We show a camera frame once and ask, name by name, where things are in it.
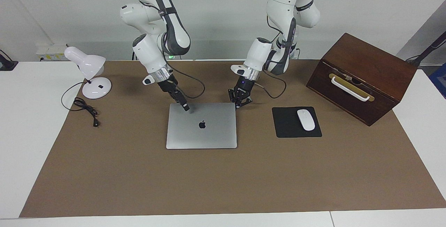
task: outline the white mouse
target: white mouse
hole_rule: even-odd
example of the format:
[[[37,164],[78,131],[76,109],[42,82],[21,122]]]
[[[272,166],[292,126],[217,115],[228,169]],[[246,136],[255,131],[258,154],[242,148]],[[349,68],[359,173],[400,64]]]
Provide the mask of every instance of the white mouse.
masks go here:
[[[299,120],[301,121],[301,124],[302,124],[302,127],[304,128],[304,130],[311,131],[316,127],[316,125],[314,125],[313,117],[311,116],[311,114],[309,113],[308,110],[299,109],[298,117],[299,117]]]

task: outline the white table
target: white table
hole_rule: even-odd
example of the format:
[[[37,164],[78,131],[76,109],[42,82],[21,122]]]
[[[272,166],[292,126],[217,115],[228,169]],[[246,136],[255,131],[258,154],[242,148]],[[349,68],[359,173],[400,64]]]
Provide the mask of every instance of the white table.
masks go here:
[[[446,224],[445,209],[334,211],[271,214],[18,218],[68,111],[60,96],[83,80],[71,62],[21,62],[0,72],[0,227],[12,226],[280,226],[418,227]],[[79,87],[65,97],[70,104]],[[446,195],[446,100],[418,70],[394,108],[401,125]]]

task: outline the blue object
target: blue object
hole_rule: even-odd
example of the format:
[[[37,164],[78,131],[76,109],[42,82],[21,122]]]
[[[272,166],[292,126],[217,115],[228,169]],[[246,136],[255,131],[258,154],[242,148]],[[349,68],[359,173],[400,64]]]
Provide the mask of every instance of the blue object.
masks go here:
[[[429,76],[430,81],[439,92],[446,98],[446,63]]]

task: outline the robotic hand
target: robotic hand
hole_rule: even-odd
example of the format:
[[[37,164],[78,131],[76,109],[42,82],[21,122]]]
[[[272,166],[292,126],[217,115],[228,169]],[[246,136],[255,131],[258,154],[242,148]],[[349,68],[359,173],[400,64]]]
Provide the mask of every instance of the robotic hand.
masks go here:
[[[178,81],[166,62],[166,55],[184,55],[191,39],[180,21],[172,0],[139,0],[121,8],[122,20],[142,33],[133,42],[133,51],[147,70],[144,85],[158,83],[163,92],[189,110],[187,100],[177,88]],[[164,25],[154,22],[163,20]]]
[[[296,48],[296,28],[312,28],[319,19],[320,12],[314,0],[268,0],[267,20],[271,20],[280,32],[273,41],[256,38],[247,54],[243,65],[232,65],[231,70],[239,75],[233,89],[229,89],[229,98],[236,108],[252,102],[251,90],[259,79],[262,70],[274,75],[285,73],[289,60]]]

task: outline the wooden box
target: wooden box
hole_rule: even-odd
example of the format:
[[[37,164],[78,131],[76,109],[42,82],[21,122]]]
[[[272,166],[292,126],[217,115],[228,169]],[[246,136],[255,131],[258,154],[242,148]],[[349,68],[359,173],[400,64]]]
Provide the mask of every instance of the wooden box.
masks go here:
[[[322,57],[306,86],[370,126],[401,101],[416,70],[345,33]]]

